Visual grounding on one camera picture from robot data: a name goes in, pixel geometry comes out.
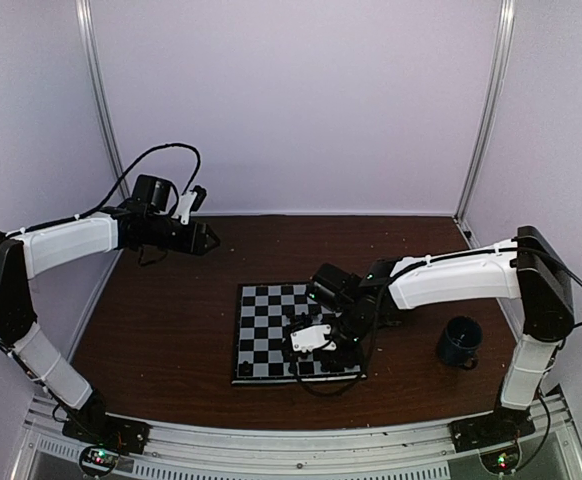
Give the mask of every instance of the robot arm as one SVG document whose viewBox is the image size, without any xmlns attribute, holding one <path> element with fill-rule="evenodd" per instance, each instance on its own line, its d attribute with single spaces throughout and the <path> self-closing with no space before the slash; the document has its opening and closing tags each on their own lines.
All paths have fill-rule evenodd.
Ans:
<svg viewBox="0 0 582 480">
<path fill-rule="evenodd" d="M 73 412 L 64 428 L 68 436 L 94 441 L 89 437 L 107 439 L 127 431 L 123 450 L 137 453 L 146 442 L 148 427 L 131 421 L 122 425 L 106 415 L 102 396 L 40 329 L 28 281 L 58 265 L 122 248 L 152 245 L 204 255 L 217 247 L 219 239 L 211 228 L 190 219 L 206 191 L 196 186 L 165 213 L 172 187 L 167 180 L 140 175 L 131 197 L 118 207 L 30 232 L 0 232 L 0 341 L 32 380 Z"/>
<path fill-rule="evenodd" d="M 466 422 L 457 422 L 454 438 L 456 449 L 463 451 L 513 438 L 525 430 L 532 433 L 528 432 L 532 428 L 526 419 L 528 408 L 556 347 L 574 325 L 570 279 L 547 257 L 559 261 L 539 231 L 521 227 L 515 238 L 477 250 L 380 260 L 364 278 L 325 264 L 312 277 L 307 293 L 340 315 L 329 325 L 294 332 L 293 349 L 306 353 L 321 347 L 328 353 L 350 348 L 378 321 L 376 312 L 382 324 L 401 310 L 431 303 L 521 298 L 523 335 L 504 377 L 496 410 L 483 423 L 480 417 L 472 419 L 468 427 Z M 383 288 L 390 297 L 384 302 L 379 295 Z"/>
</svg>

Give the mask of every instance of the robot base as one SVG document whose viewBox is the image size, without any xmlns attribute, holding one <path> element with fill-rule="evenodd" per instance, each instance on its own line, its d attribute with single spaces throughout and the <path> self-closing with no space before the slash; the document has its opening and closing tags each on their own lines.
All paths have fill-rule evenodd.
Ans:
<svg viewBox="0 0 582 480">
<path fill-rule="evenodd" d="M 496 409 L 479 417 L 456 420 L 449 424 L 458 453 L 507 443 L 535 432 L 528 411 Z"/>
<path fill-rule="evenodd" d="M 149 425 L 144 422 L 107 415 L 100 434 L 100 437 L 105 439 L 101 446 L 121 454 L 137 453 L 141 455 L 149 437 L 149 428 Z M 68 419 L 67 423 L 64 424 L 62 434 L 82 442 L 100 444 L 97 439 L 87 434 L 71 419 Z"/>
</svg>

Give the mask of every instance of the mug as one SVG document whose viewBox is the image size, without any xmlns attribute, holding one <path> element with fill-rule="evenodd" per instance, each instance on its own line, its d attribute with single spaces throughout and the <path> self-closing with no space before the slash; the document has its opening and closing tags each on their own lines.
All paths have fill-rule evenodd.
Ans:
<svg viewBox="0 0 582 480">
<path fill-rule="evenodd" d="M 469 317 L 455 317 L 440 336 L 436 354 L 445 365 L 473 370 L 478 366 L 477 350 L 482 343 L 482 329 Z"/>
</svg>

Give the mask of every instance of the brown wooden surface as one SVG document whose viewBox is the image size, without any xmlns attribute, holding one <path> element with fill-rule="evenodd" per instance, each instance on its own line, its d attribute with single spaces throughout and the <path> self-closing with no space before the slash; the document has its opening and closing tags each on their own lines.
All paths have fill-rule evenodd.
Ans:
<svg viewBox="0 0 582 480">
<path fill-rule="evenodd" d="M 323 262 L 364 274 L 380 257 L 466 246 L 450 219 L 412 217 L 210 218 L 221 248 L 171 254 L 140 268 L 125 252 L 76 354 L 75 367 L 109 410 L 152 420 L 227 428 L 323 429 L 402 424 L 492 408 L 514 340 L 495 300 L 421 307 L 378 335 L 370 378 L 338 398 L 298 385 L 231 386 L 237 286 L 305 281 Z M 446 322 L 482 325 L 480 364 L 442 365 Z"/>
</svg>

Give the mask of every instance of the lavender wall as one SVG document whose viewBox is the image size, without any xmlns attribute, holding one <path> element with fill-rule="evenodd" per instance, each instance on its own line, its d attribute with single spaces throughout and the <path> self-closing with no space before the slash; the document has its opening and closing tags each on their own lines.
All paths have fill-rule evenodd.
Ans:
<svg viewBox="0 0 582 480">
<path fill-rule="evenodd" d="M 206 213 L 451 213 L 500 2 L 92 2 L 127 163 L 203 152 Z M 184 179 L 182 152 L 153 159 Z"/>
<path fill-rule="evenodd" d="M 518 3 L 511 60 L 468 222 L 482 243 L 538 226 L 582 277 L 582 1 Z M 582 295 L 577 296 L 582 319 Z M 582 330 L 554 370 L 582 434 Z"/>
<path fill-rule="evenodd" d="M 0 229 L 82 211 L 111 183 L 75 2 L 0 0 Z M 111 261 L 85 259 L 35 284 L 40 323 L 65 354 Z M 31 392 L 22 372 L 0 353 L 0 479 Z"/>
</svg>

